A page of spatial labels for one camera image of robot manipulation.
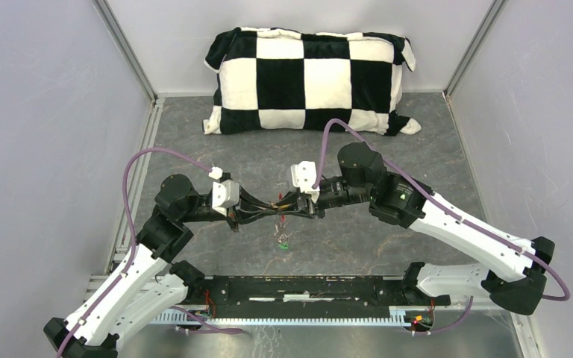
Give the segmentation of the red key tag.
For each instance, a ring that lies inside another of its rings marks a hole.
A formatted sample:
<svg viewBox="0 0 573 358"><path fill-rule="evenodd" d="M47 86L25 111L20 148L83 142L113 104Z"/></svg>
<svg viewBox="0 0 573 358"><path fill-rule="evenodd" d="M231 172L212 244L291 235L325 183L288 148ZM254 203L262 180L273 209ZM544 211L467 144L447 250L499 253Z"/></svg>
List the red key tag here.
<svg viewBox="0 0 573 358"><path fill-rule="evenodd" d="M279 198L279 200L282 200L283 195L281 192L279 193L278 198ZM285 215L280 215L280 223L282 225L286 224L286 216Z"/></svg>

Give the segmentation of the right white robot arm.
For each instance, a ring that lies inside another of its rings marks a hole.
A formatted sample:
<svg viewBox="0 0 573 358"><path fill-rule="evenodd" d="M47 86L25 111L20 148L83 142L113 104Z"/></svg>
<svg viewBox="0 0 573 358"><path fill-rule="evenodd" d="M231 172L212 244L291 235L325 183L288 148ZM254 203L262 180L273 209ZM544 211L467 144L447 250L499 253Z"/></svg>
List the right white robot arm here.
<svg viewBox="0 0 573 358"><path fill-rule="evenodd" d="M465 265L412 263L401 284L406 302L477 296L532 315L545 299L552 240L517 237L459 210L429 186L388 171L382 155L363 142L345 145L337 159L341 174L328 179L318 175L312 161L291 165L292 187L306 214L321 218L330 208L368 203L379 221L431 236L474 259Z"/></svg>

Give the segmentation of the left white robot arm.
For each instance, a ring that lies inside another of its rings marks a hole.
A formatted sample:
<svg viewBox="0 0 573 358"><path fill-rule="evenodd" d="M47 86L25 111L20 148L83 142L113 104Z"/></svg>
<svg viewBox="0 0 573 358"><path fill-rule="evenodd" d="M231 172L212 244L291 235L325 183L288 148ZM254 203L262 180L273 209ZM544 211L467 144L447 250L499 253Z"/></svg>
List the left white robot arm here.
<svg viewBox="0 0 573 358"><path fill-rule="evenodd" d="M131 246L122 262L76 311L45 325L57 356L117 357L159 314L203 298L204 283L190 276L188 265L173 262L193 237L188 222L224 220L236 230L290 207L254 198L227 175L207 194L198 193L185 175L169 176L143 228L130 229Z"/></svg>

